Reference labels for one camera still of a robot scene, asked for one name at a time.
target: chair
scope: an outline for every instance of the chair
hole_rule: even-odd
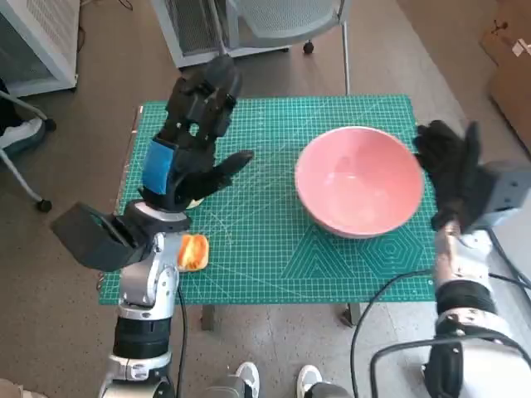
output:
[[[20,101],[17,97],[14,97],[13,95],[10,95],[1,90],[0,98],[4,98],[5,100],[11,101],[14,104],[17,104],[18,106],[21,106],[33,112],[36,116],[38,116],[44,121],[42,127],[46,130],[47,133],[52,132],[56,129],[56,122],[53,119],[48,119],[48,117],[43,114],[39,109],[29,105],[26,102]],[[22,188],[24,188],[24,191],[26,191],[26,193],[36,202],[35,207],[37,208],[37,210],[42,211],[44,213],[49,212],[51,210],[51,202],[46,199],[43,199],[40,195],[38,195],[35,191],[31,189],[31,187],[28,185],[22,174],[17,170],[17,168],[15,167],[15,165],[8,157],[6,151],[3,148],[0,148],[0,159],[2,159],[4,163],[6,163],[7,168],[17,179]]]
[[[347,95],[350,94],[347,20],[351,4],[352,0],[225,0],[220,6],[209,0],[220,47],[224,47],[223,26],[218,13],[224,16],[230,48],[276,47],[307,41],[304,52],[309,54],[314,49],[313,37],[340,25]]]

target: grid lines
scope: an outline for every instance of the grid lines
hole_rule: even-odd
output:
[[[166,118],[164,102],[143,107],[126,168],[119,211],[139,198],[144,156]],[[346,125],[381,129],[413,150],[416,134],[405,95],[240,99],[227,135],[217,141],[217,159],[242,149],[255,158],[232,187],[188,212],[192,233],[207,236],[210,262],[182,274],[189,304],[367,302],[395,274],[426,269],[434,261],[431,184],[406,225],[370,240],[346,240],[317,227],[300,204],[294,169],[300,151],[325,131]],[[100,303],[118,301],[119,273],[107,274]],[[433,300],[426,277],[404,280],[383,301]]]

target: gray floor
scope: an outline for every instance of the gray floor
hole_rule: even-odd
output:
[[[77,200],[113,210],[135,107],[167,99],[178,77],[149,2],[132,3],[134,12],[112,0],[86,6],[77,92],[31,99],[59,128],[16,162],[54,201],[53,212],[34,212],[12,177],[0,170],[0,377],[50,397],[95,396],[112,344],[114,310],[97,305],[96,274],[74,262],[49,231],[49,222]],[[458,0],[355,0],[349,20],[353,92],[407,93],[421,122],[444,119],[460,128],[467,119],[478,119],[484,126],[486,159],[524,160],[485,95],[494,66],[477,37],[493,9],[494,0],[466,6]],[[295,46],[289,54],[239,60],[243,95],[341,95],[339,30],[314,44],[311,57]],[[521,226],[506,227],[503,237],[525,259],[515,228],[525,232]],[[514,305],[519,297],[513,291],[501,289],[498,296],[517,325],[517,337],[524,340],[529,313],[520,313],[519,301]],[[339,310],[328,305],[226,307],[217,331],[205,333],[198,328],[199,308],[191,308],[185,392],[197,396],[245,360],[260,369],[262,396],[293,396],[296,373],[308,362],[318,365],[328,380],[350,388],[352,331],[338,323]],[[429,337],[432,319],[430,303],[376,307],[358,345],[363,396],[368,396],[365,372],[371,354],[390,342]],[[178,318],[173,325],[172,342],[178,349]],[[426,396],[418,371],[425,354],[396,355],[382,365],[382,396]]]

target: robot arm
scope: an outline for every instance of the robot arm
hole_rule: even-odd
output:
[[[227,131],[240,88],[229,56],[214,59],[190,80],[180,78],[145,159],[143,200],[129,202],[121,216],[77,203],[52,224],[82,265],[121,269],[114,346],[100,398],[174,397],[169,337],[177,258],[191,224],[183,211],[192,200],[231,185],[253,157],[240,151],[214,166],[216,140]]]
[[[497,344],[477,339],[433,346],[424,376],[434,398],[526,396],[531,383],[529,364],[501,343],[512,335],[490,286],[492,244],[486,232],[522,206],[531,172],[509,163],[477,166],[476,129],[472,125],[461,140],[445,125],[433,122],[420,128],[421,138],[416,141],[439,209],[432,220],[437,230],[436,339],[485,332],[500,338],[494,340]]]

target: bread roll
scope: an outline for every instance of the bread roll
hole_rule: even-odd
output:
[[[204,235],[184,235],[177,257],[177,268],[181,272],[199,271],[208,264],[208,239]]]

